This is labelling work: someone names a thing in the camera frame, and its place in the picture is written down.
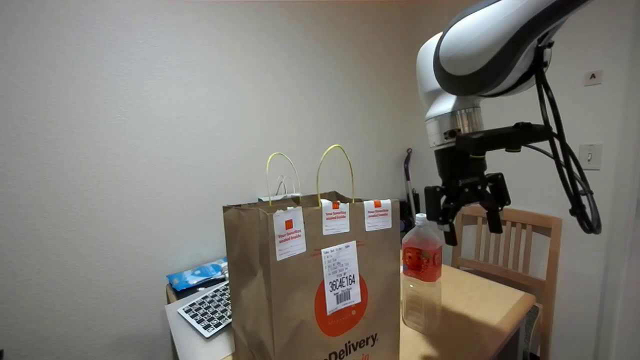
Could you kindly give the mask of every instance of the brown paper bag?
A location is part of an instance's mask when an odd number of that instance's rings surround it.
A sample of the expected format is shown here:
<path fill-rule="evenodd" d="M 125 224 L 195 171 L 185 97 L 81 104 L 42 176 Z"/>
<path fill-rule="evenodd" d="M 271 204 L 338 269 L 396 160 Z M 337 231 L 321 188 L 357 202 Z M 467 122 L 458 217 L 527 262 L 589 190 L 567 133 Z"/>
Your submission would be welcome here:
<path fill-rule="evenodd" d="M 320 197 L 349 203 L 348 232 L 323 234 L 326 228 L 318 195 L 284 199 L 272 205 L 260 202 L 224 207 L 234 359 L 399 359 L 399 203 L 390 202 L 390 228 L 367 231 L 362 200 L 353 202 L 337 192 Z M 278 224 L 283 218 L 276 212 L 288 207 L 297 207 L 292 211 L 301 208 L 306 249 L 279 261 L 283 252 L 275 231 L 282 226 Z M 340 247 L 345 250 L 352 241 L 356 245 L 360 302 L 328 315 L 322 250 L 347 244 Z M 332 294 L 335 301 L 331 297 L 330 302 L 344 301 L 342 295 L 347 292 L 351 294 L 351 290 Z"/>

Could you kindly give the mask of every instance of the wall outlet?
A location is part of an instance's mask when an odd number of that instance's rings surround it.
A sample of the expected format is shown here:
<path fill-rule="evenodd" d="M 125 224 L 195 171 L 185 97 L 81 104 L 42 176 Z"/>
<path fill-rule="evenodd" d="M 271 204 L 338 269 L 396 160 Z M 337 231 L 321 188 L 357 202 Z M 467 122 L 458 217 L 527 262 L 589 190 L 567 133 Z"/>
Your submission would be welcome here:
<path fill-rule="evenodd" d="M 589 71 L 584 75 L 584 86 L 600 85 L 602 84 L 602 76 L 604 71 Z"/>
<path fill-rule="evenodd" d="M 584 170 L 600 170 L 602 167 L 602 144 L 580 145 L 580 165 Z"/>

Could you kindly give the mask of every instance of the wooden chair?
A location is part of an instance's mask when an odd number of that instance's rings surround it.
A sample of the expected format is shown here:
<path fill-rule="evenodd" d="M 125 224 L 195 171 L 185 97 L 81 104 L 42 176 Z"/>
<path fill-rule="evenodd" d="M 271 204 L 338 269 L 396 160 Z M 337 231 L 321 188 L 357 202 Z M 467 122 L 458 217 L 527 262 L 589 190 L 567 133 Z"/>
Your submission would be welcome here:
<path fill-rule="evenodd" d="M 462 257 L 463 230 L 467 225 L 476 225 L 474 259 Z M 459 245 L 453 249 L 452 266 L 471 269 L 472 272 L 487 279 L 535 295 L 542 314 L 538 317 L 541 320 L 539 324 L 536 322 L 534 331 L 540 336 L 540 358 L 548 360 L 556 300 L 562 219 L 507 208 L 502 212 L 502 226 L 504 228 L 502 234 L 492 234 L 486 225 L 486 213 L 483 208 L 480 206 L 463 208 L 456 219 Z M 523 231 L 525 233 L 524 247 L 522 244 Z M 544 279 L 529 274 L 533 233 L 549 237 L 547 269 Z M 512 248 L 511 238 L 514 234 Z"/>

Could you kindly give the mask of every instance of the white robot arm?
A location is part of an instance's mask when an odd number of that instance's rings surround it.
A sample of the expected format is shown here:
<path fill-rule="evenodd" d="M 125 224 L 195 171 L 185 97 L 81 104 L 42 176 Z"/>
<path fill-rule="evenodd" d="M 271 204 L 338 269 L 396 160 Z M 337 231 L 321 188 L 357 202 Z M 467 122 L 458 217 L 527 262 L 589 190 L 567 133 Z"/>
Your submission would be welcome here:
<path fill-rule="evenodd" d="M 582 169 L 571 162 L 557 104 L 545 71 L 551 58 L 552 38 L 569 16 L 591 0 L 484 0 L 459 14 L 443 33 L 427 41 L 417 59 L 419 92 L 427 110 L 430 146 L 435 148 L 442 186 L 425 189 L 426 212 L 456 245 L 452 223 L 462 206 L 480 203 L 487 210 L 492 232 L 501 233 L 499 211 L 510 205 L 504 176 L 485 174 L 487 151 L 518 152 L 534 142 L 549 141 L 553 158 L 572 204 L 571 212 L 588 233 L 600 232 L 593 197 L 586 215 L 581 196 L 592 194 Z M 513 127 L 484 130 L 480 101 L 512 95 L 536 85 L 544 125 L 517 123 Z M 557 133 L 548 121 L 549 99 Z"/>

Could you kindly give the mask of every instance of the wooden table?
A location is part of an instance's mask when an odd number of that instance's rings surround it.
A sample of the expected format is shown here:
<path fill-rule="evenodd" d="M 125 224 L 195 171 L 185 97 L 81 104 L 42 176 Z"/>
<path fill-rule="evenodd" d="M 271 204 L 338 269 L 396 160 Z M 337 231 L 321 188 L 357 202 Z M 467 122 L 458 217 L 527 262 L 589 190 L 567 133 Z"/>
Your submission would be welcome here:
<path fill-rule="evenodd" d="M 168 286 L 168 301 L 175 299 L 170 293 Z M 400 320 L 400 359 L 520 360 L 521 328 L 535 301 L 531 294 L 443 265 L 440 327 L 425 336 Z"/>

